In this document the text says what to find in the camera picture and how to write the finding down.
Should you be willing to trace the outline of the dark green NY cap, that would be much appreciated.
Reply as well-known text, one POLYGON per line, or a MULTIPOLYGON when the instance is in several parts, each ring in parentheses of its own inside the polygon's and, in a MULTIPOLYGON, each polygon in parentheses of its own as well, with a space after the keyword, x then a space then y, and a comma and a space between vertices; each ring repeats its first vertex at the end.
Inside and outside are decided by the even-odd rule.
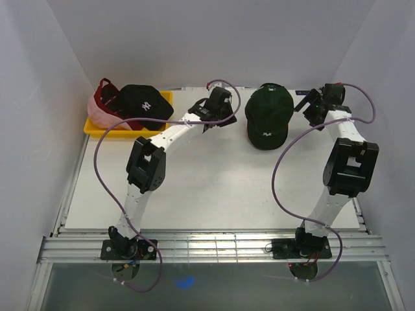
POLYGON ((288 137, 294 101, 284 86, 265 83, 252 93, 244 113, 252 146, 264 151, 275 150, 288 137))

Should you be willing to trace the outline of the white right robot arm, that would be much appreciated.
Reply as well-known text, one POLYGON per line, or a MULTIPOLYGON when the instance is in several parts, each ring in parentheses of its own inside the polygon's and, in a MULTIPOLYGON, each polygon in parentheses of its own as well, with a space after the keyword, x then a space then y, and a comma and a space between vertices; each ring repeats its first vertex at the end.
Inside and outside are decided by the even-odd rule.
POLYGON ((293 250, 300 257, 317 255, 328 247, 329 228, 342 208, 366 192, 373 176, 379 146, 367 141, 355 126, 356 118, 344 105, 344 84, 312 89, 295 107, 310 126, 329 130, 333 149, 324 167, 324 189, 312 210, 296 230, 293 250))

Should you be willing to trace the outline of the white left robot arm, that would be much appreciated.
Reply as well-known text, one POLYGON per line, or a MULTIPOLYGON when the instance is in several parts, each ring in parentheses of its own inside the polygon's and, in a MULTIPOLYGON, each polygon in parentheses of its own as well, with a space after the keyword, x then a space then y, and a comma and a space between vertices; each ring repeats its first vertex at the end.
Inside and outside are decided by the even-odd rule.
POLYGON ((209 98, 199 100, 180 119, 181 124, 146 139, 134 141, 126 166, 127 195, 123 213, 115 226, 108 228, 111 247, 124 259, 134 258, 138 252, 137 235, 150 195, 161 186, 166 175, 167 158, 186 141, 216 126, 237 121, 232 116, 231 92, 214 87, 209 98))

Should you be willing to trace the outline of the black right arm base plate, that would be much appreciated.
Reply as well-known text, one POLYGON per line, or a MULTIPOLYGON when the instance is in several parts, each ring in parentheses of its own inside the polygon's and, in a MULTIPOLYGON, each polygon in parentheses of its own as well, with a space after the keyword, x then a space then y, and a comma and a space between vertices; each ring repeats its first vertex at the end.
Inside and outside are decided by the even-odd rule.
POLYGON ((301 250, 294 238, 275 238, 271 240, 271 252, 274 259, 331 259, 332 252, 326 240, 321 250, 301 250))

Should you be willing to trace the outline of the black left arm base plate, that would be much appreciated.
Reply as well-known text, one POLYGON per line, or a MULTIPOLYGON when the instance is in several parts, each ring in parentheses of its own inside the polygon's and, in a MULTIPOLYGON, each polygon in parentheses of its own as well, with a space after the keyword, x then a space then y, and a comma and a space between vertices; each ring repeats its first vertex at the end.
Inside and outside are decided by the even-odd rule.
POLYGON ((145 240, 134 240, 132 245, 122 249, 112 240, 105 240, 101 247, 101 260, 155 260, 157 251, 145 240))

